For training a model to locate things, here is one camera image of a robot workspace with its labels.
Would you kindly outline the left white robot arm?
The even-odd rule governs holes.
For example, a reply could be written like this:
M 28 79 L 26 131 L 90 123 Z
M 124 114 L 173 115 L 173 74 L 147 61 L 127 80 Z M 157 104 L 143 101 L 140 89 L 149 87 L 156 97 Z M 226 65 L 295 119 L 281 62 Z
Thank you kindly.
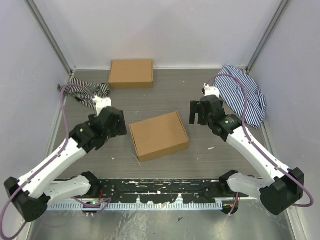
M 37 167 L 20 178 L 9 177 L 4 182 L 10 202 L 29 223 L 58 202 L 78 196 L 97 197 L 101 183 L 90 171 L 59 184 L 53 184 L 53 181 L 91 150 L 99 150 L 109 139 L 126 134 L 122 110 L 107 106 L 99 114 L 89 115 L 88 121 L 76 125 L 62 144 Z

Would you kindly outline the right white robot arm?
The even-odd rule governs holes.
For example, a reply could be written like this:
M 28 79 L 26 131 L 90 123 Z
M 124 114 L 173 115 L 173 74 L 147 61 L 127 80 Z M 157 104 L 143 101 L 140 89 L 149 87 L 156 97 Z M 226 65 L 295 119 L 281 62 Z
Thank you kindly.
M 303 197 L 304 173 L 291 169 L 267 151 L 243 126 L 239 117 L 227 115 L 215 95 L 190 102 L 190 124 L 208 126 L 212 133 L 235 148 L 256 169 L 260 178 L 250 178 L 236 170 L 220 177 L 220 192 L 232 197 L 236 192 L 260 200 L 273 215 L 279 215 Z

